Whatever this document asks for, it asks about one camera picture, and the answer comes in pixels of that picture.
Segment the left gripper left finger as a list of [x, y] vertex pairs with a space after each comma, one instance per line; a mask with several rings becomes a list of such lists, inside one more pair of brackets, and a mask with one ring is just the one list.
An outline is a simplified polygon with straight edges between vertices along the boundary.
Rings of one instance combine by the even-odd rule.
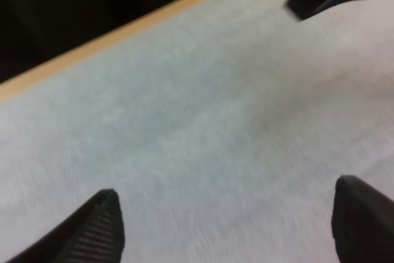
[[124, 245], [119, 195], [103, 189], [9, 262], [120, 262]]

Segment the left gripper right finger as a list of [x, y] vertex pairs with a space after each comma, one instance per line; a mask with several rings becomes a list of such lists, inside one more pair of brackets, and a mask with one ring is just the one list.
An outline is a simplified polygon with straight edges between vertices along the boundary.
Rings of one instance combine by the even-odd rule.
[[331, 228], [340, 262], [393, 262], [393, 200], [357, 176], [337, 179]]

